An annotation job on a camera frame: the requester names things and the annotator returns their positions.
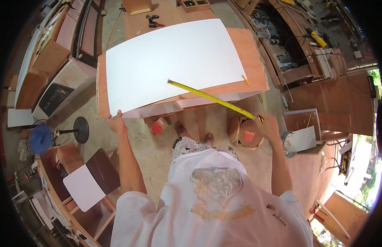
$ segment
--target foot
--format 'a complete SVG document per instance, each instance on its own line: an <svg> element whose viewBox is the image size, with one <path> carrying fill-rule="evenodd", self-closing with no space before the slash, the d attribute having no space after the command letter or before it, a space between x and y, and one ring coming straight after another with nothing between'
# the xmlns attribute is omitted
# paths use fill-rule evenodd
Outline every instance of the foot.
<svg viewBox="0 0 382 247"><path fill-rule="evenodd" d="M183 126L183 123L180 121L177 121L174 124L174 129L177 131L178 137L180 137L182 133L187 133L187 131L185 130L185 128Z"/></svg>
<svg viewBox="0 0 382 247"><path fill-rule="evenodd" d="M206 135L204 143L208 144L209 146L214 146L214 136L212 134L208 133Z"/></svg>

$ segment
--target cordless drill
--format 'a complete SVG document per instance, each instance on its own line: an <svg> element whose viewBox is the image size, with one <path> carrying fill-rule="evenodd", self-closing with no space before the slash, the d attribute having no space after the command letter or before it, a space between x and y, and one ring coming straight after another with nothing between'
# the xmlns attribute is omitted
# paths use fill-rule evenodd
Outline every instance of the cordless drill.
<svg viewBox="0 0 382 247"><path fill-rule="evenodd" d="M155 21L153 21L154 19L158 19L158 18L159 18L158 15L146 15L146 18L147 18L148 21L149 21L148 27L151 27L151 28L156 28L156 27L158 27L158 23L156 23Z"/></svg>

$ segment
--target yellow measuring tape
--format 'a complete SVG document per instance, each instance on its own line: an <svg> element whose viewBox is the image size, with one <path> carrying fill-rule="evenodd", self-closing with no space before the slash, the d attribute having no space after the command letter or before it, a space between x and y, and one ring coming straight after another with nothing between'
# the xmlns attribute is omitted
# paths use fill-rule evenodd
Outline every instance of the yellow measuring tape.
<svg viewBox="0 0 382 247"><path fill-rule="evenodd" d="M220 100L219 98L216 98L216 97L214 97L214 96L212 96L212 95L209 95L209 94L207 94L207 93L205 93L205 92L196 90L196 89L194 89L194 88L192 88L192 87L189 87L189 86L186 86L186 85L183 85L183 84L180 84L180 83L178 83L178 82L171 81L171 80L168 80L168 83L171 84L171 85L173 85L173 86L179 87L179 88L181 88L181 89L185 89L185 90L187 90L187 91L193 92L193 93L195 93L195 94L197 94L197 95L199 95L199 96L205 97L205 98L207 98L207 99L209 99L209 100L212 100L212 101L214 101L214 102L217 102L217 103L219 103L220 105L223 105L223 106L225 106L225 107L228 107L229 109L232 109L232 110L234 110L234 111L237 111L237 112L239 112L240 114L243 114L243 115L245 115L246 117L248 117L248 118L250 118L250 119L253 119L253 118L254 118L254 115L251 114L250 112L245 111L245 110L243 110L243 109L240 108L240 107L234 106L234 105L231 104L231 103L228 103L228 102L226 102L226 101Z"/></svg>

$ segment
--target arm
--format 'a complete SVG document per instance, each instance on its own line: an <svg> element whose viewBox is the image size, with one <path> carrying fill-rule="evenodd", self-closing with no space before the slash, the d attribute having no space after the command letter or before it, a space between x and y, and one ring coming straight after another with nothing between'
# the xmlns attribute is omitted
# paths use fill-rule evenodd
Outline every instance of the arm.
<svg viewBox="0 0 382 247"><path fill-rule="evenodd" d="M118 139L118 157L119 157L119 180L122 192L139 191L147 194L144 185L143 175L140 171L139 164L133 154L128 139L128 129L122 119L121 110L118 110L117 116L108 117L106 119L110 130L117 134Z"/></svg>
<svg viewBox="0 0 382 247"><path fill-rule="evenodd" d="M257 113L256 116L263 118L264 122L261 122L255 117L254 122L272 147L272 194L280 196L285 191L292 190L292 181L283 152L283 142L279 135L279 127L275 116L270 113Z"/></svg>

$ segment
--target white t-shirt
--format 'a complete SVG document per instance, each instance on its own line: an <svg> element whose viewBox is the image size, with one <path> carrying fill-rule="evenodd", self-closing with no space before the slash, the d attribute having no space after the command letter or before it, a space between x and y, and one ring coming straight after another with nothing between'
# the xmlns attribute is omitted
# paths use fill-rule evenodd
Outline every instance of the white t-shirt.
<svg viewBox="0 0 382 247"><path fill-rule="evenodd" d="M174 160L157 210L148 195L121 195L111 246L301 247L312 231L292 191L267 193L230 154L208 149Z"/></svg>

